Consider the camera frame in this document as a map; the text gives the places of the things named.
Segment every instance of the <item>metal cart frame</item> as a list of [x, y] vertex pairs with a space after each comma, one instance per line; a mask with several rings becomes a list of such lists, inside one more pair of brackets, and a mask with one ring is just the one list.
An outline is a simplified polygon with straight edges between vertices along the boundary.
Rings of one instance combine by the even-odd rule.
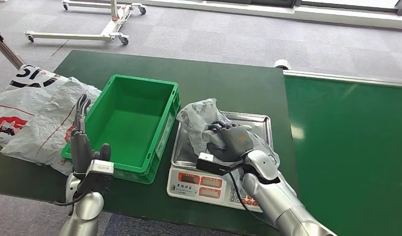
[[124, 44], [128, 44], [128, 35], [118, 32], [123, 23], [125, 23], [131, 15], [135, 7], [138, 7], [141, 14], [146, 13], [146, 6], [141, 3], [120, 4], [117, 5], [117, 0], [111, 0], [111, 3], [94, 3], [94, 2], [79, 2], [62, 0], [62, 5], [65, 10], [70, 6], [78, 7], [92, 7], [92, 8], [106, 8], [111, 9], [111, 21], [101, 32], [101, 34], [70, 34], [70, 33], [42, 33], [34, 31], [26, 31], [24, 34], [31, 42], [35, 38], [58, 38], [58, 39], [77, 39], [77, 40], [98, 40], [98, 41], [112, 41], [115, 37]]

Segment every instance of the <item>gray carpet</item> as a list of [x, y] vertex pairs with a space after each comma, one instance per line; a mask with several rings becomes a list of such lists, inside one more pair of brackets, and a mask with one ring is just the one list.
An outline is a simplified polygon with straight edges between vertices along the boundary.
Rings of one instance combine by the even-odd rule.
[[[146, 15], [136, 12], [123, 26], [121, 32], [130, 35], [127, 46], [119, 40], [30, 43], [23, 34], [100, 33], [109, 20], [109, 10], [65, 11], [60, 0], [0, 2], [0, 31], [7, 43], [27, 63], [47, 70], [71, 50], [88, 50], [258, 66], [286, 59], [296, 70], [402, 82], [402, 31], [149, 7]], [[15, 72], [0, 54], [0, 91]], [[66, 218], [63, 208], [0, 195], [0, 236], [57, 235]], [[230, 234], [103, 213], [99, 235]]]

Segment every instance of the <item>red digital display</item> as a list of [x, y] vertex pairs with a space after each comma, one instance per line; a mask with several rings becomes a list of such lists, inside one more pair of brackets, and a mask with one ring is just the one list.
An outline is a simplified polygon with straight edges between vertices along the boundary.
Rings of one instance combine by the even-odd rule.
[[186, 173], [179, 173], [178, 180], [185, 183], [199, 184], [199, 176]]
[[221, 196], [221, 191], [217, 189], [201, 187], [199, 188], [199, 195], [218, 199]]
[[210, 177], [202, 177], [201, 178], [201, 185], [214, 187], [214, 188], [221, 188], [222, 179], [210, 178]]

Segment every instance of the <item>white plastic bag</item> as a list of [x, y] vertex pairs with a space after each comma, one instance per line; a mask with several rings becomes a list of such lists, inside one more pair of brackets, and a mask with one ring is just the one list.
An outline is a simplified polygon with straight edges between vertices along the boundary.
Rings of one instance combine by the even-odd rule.
[[23, 65], [0, 93], [0, 145], [8, 143], [68, 78]]
[[72, 172], [72, 163], [61, 157], [61, 150], [70, 138], [76, 102], [86, 93], [92, 105], [101, 91], [75, 78], [69, 79], [4, 146], [2, 154], [50, 165], [65, 175]]

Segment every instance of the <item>plastic bag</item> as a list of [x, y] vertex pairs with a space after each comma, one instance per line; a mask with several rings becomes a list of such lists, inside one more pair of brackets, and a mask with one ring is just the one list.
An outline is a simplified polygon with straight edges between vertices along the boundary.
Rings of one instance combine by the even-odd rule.
[[[208, 130], [208, 125], [216, 120], [231, 122], [218, 110], [215, 98], [186, 105], [178, 113], [176, 119], [181, 122], [182, 128], [184, 128], [188, 133], [190, 144], [196, 155], [199, 156], [199, 153], [201, 152], [209, 153], [207, 150], [207, 143], [209, 142], [214, 143], [220, 148], [225, 148], [225, 144], [219, 135], [212, 130]], [[254, 149], [261, 150], [267, 155], [272, 154], [275, 157], [273, 159], [274, 164], [276, 167], [279, 167], [280, 160], [278, 154], [274, 152], [272, 148], [259, 136], [249, 131], [248, 134], [253, 141]], [[236, 180], [237, 187], [240, 189], [241, 193], [245, 194], [240, 180], [240, 176], [244, 175], [243, 170], [239, 168], [233, 170], [231, 173]], [[234, 183], [228, 174], [224, 175], [223, 179], [234, 186]]]
[[69, 79], [23, 65], [0, 93], [0, 145], [8, 143]]
[[75, 78], [69, 79], [3, 147], [2, 154], [50, 165], [65, 175], [72, 172], [72, 163], [61, 157], [61, 150], [70, 139], [76, 101], [86, 93], [92, 105], [101, 91]]

